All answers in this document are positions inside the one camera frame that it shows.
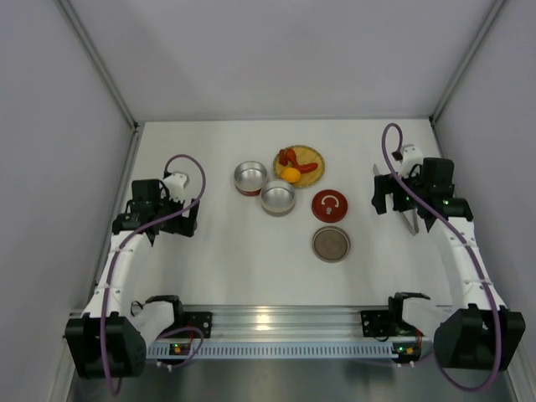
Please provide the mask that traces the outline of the metal tongs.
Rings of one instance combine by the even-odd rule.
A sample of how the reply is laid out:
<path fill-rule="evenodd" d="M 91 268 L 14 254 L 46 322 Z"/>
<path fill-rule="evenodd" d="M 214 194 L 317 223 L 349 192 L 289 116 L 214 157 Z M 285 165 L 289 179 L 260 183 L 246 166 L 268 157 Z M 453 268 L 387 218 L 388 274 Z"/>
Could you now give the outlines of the metal tongs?
<path fill-rule="evenodd" d="M 405 228 L 412 236 L 416 236 L 420 232 L 419 219 L 415 209 L 410 209 L 399 213 L 399 216 L 405 225 Z"/>

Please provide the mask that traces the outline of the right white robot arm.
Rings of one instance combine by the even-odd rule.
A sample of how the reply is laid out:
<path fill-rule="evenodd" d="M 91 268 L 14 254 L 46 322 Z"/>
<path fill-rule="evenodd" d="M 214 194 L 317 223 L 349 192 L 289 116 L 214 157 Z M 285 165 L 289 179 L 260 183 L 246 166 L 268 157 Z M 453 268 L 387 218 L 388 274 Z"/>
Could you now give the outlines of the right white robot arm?
<path fill-rule="evenodd" d="M 521 312 L 510 310 L 487 275 L 474 234 L 472 211 L 455 196 L 454 163 L 425 157 L 410 162 L 396 180 L 374 168 L 378 214 L 414 210 L 425 222 L 446 272 L 452 313 L 433 307 L 422 293 L 399 291 L 389 298 L 393 322 L 408 324 L 432 338 L 434 354 L 444 369 L 504 371 L 522 339 L 526 324 Z"/>

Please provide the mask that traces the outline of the red octopus sausage piece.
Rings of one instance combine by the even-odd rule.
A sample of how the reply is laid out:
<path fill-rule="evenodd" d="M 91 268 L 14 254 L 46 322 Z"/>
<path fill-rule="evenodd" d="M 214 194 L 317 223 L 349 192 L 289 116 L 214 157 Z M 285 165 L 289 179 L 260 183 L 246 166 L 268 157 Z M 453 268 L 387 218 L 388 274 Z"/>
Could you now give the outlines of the red octopus sausage piece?
<path fill-rule="evenodd" d="M 279 164 L 286 167 L 289 163 L 294 168 L 297 168 L 299 166 L 296 152 L 292 147 L 281 149 L 279 152 Z"/>

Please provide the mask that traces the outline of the brown lid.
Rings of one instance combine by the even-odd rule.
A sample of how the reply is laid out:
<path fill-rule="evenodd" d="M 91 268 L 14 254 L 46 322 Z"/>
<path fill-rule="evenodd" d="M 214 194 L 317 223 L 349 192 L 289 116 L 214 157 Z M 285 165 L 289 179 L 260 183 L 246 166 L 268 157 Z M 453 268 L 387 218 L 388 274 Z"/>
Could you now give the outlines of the brown lid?
<path fill-rule="evenodd" d="M 319 260 L 338 263 L 348 256 L 351 240 L 343 229 L 333 225 L 323 226 L 312 236 L 312 250 Z"/>

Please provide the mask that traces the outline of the orange egg yolk ball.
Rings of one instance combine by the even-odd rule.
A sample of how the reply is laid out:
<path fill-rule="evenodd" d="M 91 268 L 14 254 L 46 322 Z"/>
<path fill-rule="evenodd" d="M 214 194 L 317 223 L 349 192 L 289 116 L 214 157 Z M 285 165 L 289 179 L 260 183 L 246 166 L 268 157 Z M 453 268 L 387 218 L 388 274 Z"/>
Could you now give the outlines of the orange egg yolk ball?
<path fill-rule="evenodd" d="M 302 177 L 301 172 L 294 167 L 286 167 L 281 172 L 281 179 L 288 183 L 297 183 Z"/>

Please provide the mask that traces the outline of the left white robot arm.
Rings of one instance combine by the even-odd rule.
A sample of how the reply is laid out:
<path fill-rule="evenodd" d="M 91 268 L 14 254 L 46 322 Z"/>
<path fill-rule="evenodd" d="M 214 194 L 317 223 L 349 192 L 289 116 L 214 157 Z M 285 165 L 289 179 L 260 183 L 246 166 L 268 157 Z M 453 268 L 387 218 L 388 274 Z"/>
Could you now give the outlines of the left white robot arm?
<path fill-rule="evenodd" d="M 198 203 L 186 203 L 188 175 L 135 180 L 126 209 L 112 223 L 111 248 L 93 296 L 64 330 L 76 371 L 85 379 L 136 377 L 147 347 L 185 323 L 178 296 L 136 293 L 150 272 L 148 254 L 160 233 L 193 237 Z"/>

